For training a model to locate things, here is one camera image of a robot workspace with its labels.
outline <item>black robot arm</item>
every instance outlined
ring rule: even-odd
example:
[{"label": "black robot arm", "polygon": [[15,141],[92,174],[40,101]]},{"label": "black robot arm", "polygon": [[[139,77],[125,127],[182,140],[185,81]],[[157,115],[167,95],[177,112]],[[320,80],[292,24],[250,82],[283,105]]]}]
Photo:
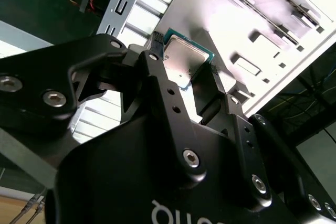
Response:
[{"label": "black robot arm", "polygon": [[[247,120],[215,62],[190,120],[161,50],[96,35],[0,60],[0,153],[49,189],[50,223],[312,223],[334,202],[260,115]],[[121,92],[121,124],[79,145],[78,105]]]}]

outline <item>screw hole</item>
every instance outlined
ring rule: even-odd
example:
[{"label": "screw hole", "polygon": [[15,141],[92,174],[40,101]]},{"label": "screw hole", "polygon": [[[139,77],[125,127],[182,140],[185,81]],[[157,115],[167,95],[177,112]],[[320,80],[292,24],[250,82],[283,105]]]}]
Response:
[{"label": "screw hole", "polygon": [[247,140],[246,143],[249,147],[254,148],[253,143],[251,143],[249,140]]},{"label": "screw hole", "polygon": [[149,57],[153,60],[158,60],[158,57],[154,54],[149,54]]},{"label": "screw hole", "polygon": [[227,131],[227,129],[223,129],[223,130],[222,130],[222,133],[228,136],[228,131]]},{"label": "screw hole", "polygon": [[181,110],[179,107],[173,106],[173,111],[175,111],[176,113],[180,113]]},{"label": "screw hole", "polygon": [[13,87],[13,86],[15,85],[15,83],[14,83],[14,81],[9,81],[9,80],[8,80],[8,81],[4,81],[4,82],[3,82],[3,85],[4,85],[4,86],[12,86],[12,87]]},{"label": "screw hole", "polygon": [[174,90],[172,90],[172,89],[167,89],[167,91],[168,91],[168,93],[171,94],[171,95],[174,95],[174,94],[175,94]]},{"label": "screw hole", "polygon": [[114,41],[114,40],[111,41],[111,45],[114,46],[114,47],[117,47],[117,48],[121,48],[121,45],[118,42]]},{"label": "screw hole", "polygon": [[195,156],[192,155],[192,154],[190,154],[190,153],[187,154],[187,158],[188,158],[191,162],[195,162],[195,161],[196,161]]}]

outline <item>black metal bracket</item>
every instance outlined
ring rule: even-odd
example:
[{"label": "black metal bracket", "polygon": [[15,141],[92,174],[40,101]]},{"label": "black metal bracket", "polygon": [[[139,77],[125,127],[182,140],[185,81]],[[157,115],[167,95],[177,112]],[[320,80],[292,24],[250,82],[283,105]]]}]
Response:
[{"label": "black metal bracket", "polygon": [[217,68],[211,63],[203,67],[192,85],[197,114],[203,117],[200,124],[224,133],[236,146],[243,181],[237,183],[244,188],[243,205],[251,210],[269,207],[270,186],[253,127],[246,121],[241,103],[224,91]]},{"label": "black metal bracket", "polygon": [[250,122],[254,126],[258,141],[267,153],[267,174],[274,188],[283,191],[286,206],[301,223],[314,221],[335,221],[330,209],[336,209],[328,193],[304,167],[298,157],[279,137],[271,124],[261,115],[253,115]]}]

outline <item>silver screw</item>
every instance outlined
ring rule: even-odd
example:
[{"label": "silver screw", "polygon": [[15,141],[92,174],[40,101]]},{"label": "silver screw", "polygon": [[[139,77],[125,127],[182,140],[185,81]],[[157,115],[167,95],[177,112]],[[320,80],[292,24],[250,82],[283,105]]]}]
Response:
[{"label": "silver screw", "polygon": [[316,208],[317,211],[321,211],[321,205],[320,203],[312,196],[311,194],[308,195],[310,203],[313,205],[313,207]]},{"label": "silver screw", "polygon": [[236,104],[238,104],[238,103],[239,103],[238,99],[237,99],[237,98],[235,98],[235,97],[231,97],[231,100],[232,100],[234,103],[236,103]]},{"label": "silver screw", "polygon": [[12,76],[0,77],[0,90],[5,92],[16,92],[22,88],[22,82]]},{"label": "silver screw", "polygon": [[151,59],[153,59],[153,60],[158,60],[157,58],[157,56],[156,55],[154,55],[154,54],[149,54],[149,57],[151,57]]},{"label": "silver screw", "polygon": [[185,150],[183,152],[184,160],[191,166],[192,168],[196,168],[200,165],[200,160],[196,153],[191,150]]},{"label": "silver screw", "polygon": [[66,104],[67,99],[65,96],[57,91],[48,91],[43,95],[43,101],[52,107],[62,107]]},{"label": "silver screw", "polygon": [[118,42],[111,41],[111,45],[117,48],[121,48],[121,45]]},{"label": "silver screw", "polygon": [[326,209],[328,210],[328,212],[330,213],[330,215],[336,219],[336,212],[334,211],[334,209],[332,209],[332,207],[328,204],[328,203],[324,203]]},{"label": "silver screw", "polygon": [[258,120],[259,120],[259,122],[262,123],[263,125],[266,125],[265,120],[264,120],[261,116],[258,116]]},{"label": "silver screw", "polygon": [[264,182],[257,175],[252,175],[252,183],[261,194],[267,192]]}]

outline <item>wooden floor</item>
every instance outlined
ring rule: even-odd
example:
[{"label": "wooden floor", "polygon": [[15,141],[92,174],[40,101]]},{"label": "wooden floor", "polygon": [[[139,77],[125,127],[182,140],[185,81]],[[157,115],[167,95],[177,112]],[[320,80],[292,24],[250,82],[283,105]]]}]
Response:
[{"label": "wooden floor", "polygon": [[[21,209],[26,205],[25,201],[17,199],[9,199],[0,196],[0,224],[9,224],[10,221],[17,216]],[[22,216],[17,224],[25,224],[29,218],[34,214],[36,205],[31,210]],[[41,212],[31,224],[44,224],[44,213]]]}]

